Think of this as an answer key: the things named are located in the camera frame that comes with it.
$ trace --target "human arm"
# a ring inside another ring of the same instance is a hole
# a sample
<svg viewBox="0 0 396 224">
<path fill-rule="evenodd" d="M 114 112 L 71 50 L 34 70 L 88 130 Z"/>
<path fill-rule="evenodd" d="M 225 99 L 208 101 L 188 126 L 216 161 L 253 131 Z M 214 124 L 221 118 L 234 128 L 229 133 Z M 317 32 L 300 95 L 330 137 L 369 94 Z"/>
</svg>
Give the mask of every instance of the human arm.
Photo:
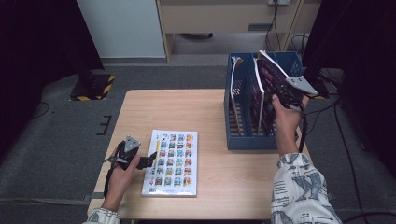
<svg viewBox="0 0 396 224">
<path fill-rule="evenodd" d="M 323 174 L 297 148 L 295 131 L 301 113 L 283 107 L 276 96 L 272 103 L 276 111 L 276 143 L 280 156 L 271 202 L 273 223 L 342 223 L 327 198 Z"/>
<path fill-rule="evenodd" d="M 298 152 L 295 132 L 301 120 L 301 113 L 297 110 L 285 108 L 276 95 L 273 96 L 272 104 L 276 112 L 276 144 L 279 156 Z M 307 104 L 308 97 L 304 96 L 303 106 L 306 107 Z"/>
<path fill-rule="evenodd" d="M 139 161 L 140 155 L 137 154 L 131 160 L 131 163 L 126 170 L 123 170 L 115 162 L 115 167 L 108 183 L 107 196 L 105 197 L 101 208 L 95 208 L 92 211 L 92 214 L 88 217 L 88 220 L 87 222 L 85 222 L 85 224 L 120 223 L 120 215 L 117 213 L 117 211 L 119 210 L 120 202 L 122 201 L 122 197 L 125 191 L 128 189 L 129 185 L 132 182 L 132 179 L 134 177 L 134 170 L 139 164 Z"/>
</svg>

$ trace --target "wooden table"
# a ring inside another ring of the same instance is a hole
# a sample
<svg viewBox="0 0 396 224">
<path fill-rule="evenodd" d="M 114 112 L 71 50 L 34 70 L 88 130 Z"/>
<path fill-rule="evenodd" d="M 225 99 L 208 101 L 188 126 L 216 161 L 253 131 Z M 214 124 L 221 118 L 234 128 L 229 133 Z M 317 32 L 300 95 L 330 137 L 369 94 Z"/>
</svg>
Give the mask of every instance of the wooden table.
<svg viewBox="0 0 396 224">
<path fill-rule="evenodd" d="M 142 197 L 145 171 L 136 170 L 119 213 L 130 219 L 268 219 L 275 150 L 230 151 L 226 146 L 224 90 L 128 91 L 106 158 L 129 134 L 149 154 L 153 129 L 198 132 L 196 198 Z M 95 192 L 103 192 L 109 162 L 104 163 Z M 103 199 L 92 199 L 88 214 Z"/>
</svg>

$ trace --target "shirt cuff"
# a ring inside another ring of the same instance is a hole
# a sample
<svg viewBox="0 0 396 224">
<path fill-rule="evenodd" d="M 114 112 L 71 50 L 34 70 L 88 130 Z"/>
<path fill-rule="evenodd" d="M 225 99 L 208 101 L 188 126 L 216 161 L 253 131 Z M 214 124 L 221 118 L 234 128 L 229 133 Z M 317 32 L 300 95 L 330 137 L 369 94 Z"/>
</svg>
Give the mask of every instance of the shirt cuff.
<svg viewBox="0 0 396 224">
<path fill-rule="evenodd" d="M 105 208 L 95 208 L 86 223 L 119 224 L 120 215 Z"/>
</svg>

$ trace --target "wall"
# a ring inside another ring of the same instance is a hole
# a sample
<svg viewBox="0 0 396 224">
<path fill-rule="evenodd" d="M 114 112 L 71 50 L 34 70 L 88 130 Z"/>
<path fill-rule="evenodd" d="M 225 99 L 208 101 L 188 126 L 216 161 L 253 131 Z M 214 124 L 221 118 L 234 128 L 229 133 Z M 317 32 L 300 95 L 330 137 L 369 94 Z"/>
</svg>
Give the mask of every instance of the wall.
<svg viewBox="0 0 396 224">
<path fill-rule="evenodd" d="M 101 58 L 164 58 L 155 0 L 78 0 Z"/>
</svg>

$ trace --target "power outlet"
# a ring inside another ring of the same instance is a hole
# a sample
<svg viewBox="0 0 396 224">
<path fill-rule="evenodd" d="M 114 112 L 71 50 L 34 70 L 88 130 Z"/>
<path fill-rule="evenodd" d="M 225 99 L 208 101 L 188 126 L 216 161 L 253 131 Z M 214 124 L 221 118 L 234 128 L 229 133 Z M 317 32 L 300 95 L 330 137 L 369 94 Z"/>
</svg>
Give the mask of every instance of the power outlet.
<svg viewBox="0 0 396 224">
<path fill-rule="evenodd" d="M 269 6 L 274 6 L 275 3 L 279 6 L 287 6 L 290 5 L 290 0 L 268 0 Z"/>
</svg>

